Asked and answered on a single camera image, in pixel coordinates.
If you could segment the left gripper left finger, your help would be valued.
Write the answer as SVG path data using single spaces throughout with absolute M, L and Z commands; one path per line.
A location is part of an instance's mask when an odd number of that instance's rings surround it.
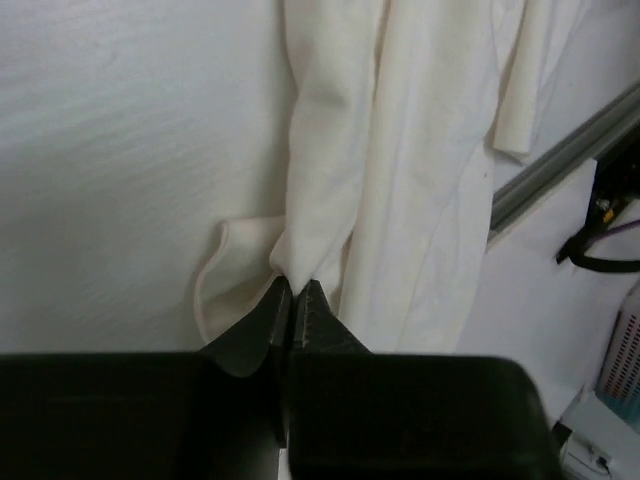
M 273 479 L 291 291 L 194 352 L 1 359 L 5 479 Z

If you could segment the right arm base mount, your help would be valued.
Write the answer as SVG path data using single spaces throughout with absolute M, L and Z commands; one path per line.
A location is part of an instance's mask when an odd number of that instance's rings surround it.
M 555 262 L 561 264 L 569 260 L 579 268 L 602 274 L 638 273 L 638 259 L 607 259 L 588 254 L 600 241 L 639 227 L 638 219 L 613 226 L 638 200 L 639 148 L 633 147 L 604 166 L 598 166 L 584 224 L 561 246 Z

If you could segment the white t shirt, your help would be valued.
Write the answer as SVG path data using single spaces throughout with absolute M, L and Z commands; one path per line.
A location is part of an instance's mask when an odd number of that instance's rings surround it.
M 277 277 L 318 281 L 376 351 L 452 352 L 498 154 L 527 162 L 587 1 L 288 1 L 285 212 L 219 223 L 194 288 L 212 341 Z

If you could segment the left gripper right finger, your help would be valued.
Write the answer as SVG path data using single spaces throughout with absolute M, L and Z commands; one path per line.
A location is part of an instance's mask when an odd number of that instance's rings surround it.
M 499 357 L 376 354 L 318 282 L 296 301 L 289 357 L 295 479 L 558 479 L 538 391 Z

